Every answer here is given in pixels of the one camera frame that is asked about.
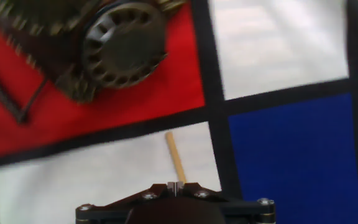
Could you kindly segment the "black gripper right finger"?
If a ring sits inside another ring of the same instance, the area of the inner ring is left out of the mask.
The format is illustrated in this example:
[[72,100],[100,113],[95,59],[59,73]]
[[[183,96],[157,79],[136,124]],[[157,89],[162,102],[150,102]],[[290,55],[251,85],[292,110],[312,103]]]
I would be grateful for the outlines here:
[[227,223],[275,224],[275,202],[268,198],[243,201],[225,197],[221,192],[204,188],[199,183],[183,182],[175,182],[175,196],[217,205]]

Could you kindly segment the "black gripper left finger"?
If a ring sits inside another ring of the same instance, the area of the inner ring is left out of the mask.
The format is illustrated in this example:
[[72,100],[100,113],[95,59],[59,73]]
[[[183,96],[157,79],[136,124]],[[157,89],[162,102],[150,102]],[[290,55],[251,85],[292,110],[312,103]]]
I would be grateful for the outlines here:
[[153,184],[146,190],[105,206],[80,205],[75,210],[75,224],[125,223],[137,206],[171,196],[175,196],[174,182]]

